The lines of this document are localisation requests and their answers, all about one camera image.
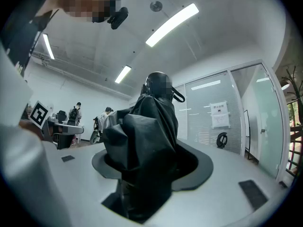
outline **smoke detector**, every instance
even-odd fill
[[[153,12],[159,12],[162,10],[163,5],[159,1],[151,2],[150,8]]]

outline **person's neck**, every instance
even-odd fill
[[[39,11],[36,13],[36,16],[42,16],[43,14],[59,8],[59,0],[46,0]]]

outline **glass door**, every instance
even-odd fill
[[[260,114],[259,166],[276,178],[283,149],[280,104],[274,86],[262,65],[257,65],[252,88]]]

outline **black cap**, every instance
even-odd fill
[[[114,110],[112,110],[112,108],[110,108],[110,107],[106,107],[105,112],[108,112],[108,111],[113,112]]]

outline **black strap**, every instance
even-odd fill
[[[174,92],[174,96],[173,96],[174,99],[176,99],[180,103],[185,102],[185,97],[182,94],[180,94],[174,87],[172,87],[172,91]]]

